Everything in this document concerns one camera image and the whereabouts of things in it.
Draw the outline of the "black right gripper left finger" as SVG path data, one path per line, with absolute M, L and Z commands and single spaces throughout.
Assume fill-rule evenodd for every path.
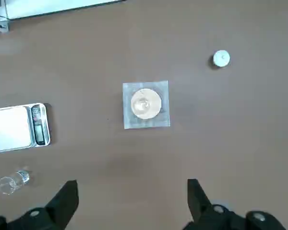
M 44 206 L 8 222 L 0 216 L 0 230 L 64 230 L 79 206 L 78 183 L 67 181 Z

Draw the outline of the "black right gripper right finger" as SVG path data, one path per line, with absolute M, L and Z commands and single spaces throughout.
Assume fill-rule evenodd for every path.
M 187 180 L 187 198 L 193 221 L 185 230 L 284 230 L 273 215 L 259 210 L 241 217 L 223 205 L 212 204 L 197 179 Z

